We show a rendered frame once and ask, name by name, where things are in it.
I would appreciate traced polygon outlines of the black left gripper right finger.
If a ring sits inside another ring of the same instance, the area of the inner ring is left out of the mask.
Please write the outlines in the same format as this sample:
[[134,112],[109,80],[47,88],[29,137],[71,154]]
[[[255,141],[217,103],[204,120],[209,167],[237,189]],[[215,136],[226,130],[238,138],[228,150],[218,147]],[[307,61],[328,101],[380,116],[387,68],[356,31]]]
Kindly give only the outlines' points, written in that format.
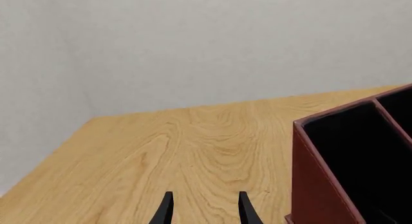
[[241,224],[262,224],[262,220],[255,211],[245,191],[239,192],[238,210]]

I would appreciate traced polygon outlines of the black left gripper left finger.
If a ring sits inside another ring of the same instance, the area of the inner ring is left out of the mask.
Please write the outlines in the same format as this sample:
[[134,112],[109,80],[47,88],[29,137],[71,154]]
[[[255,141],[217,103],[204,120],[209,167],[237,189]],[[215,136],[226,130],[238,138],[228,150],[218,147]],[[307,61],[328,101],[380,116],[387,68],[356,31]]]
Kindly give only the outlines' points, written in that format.
[[171,224],[173,217],[173,193],[167,191],[149,224]]

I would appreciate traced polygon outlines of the red-brown desk caddy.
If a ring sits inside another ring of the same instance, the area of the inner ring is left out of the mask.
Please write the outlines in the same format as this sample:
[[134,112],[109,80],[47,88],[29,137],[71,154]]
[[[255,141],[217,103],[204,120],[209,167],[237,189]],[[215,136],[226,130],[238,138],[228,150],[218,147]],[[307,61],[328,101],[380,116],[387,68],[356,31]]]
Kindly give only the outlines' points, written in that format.
[[293,123],[293,224],[412,224],[412,84]]

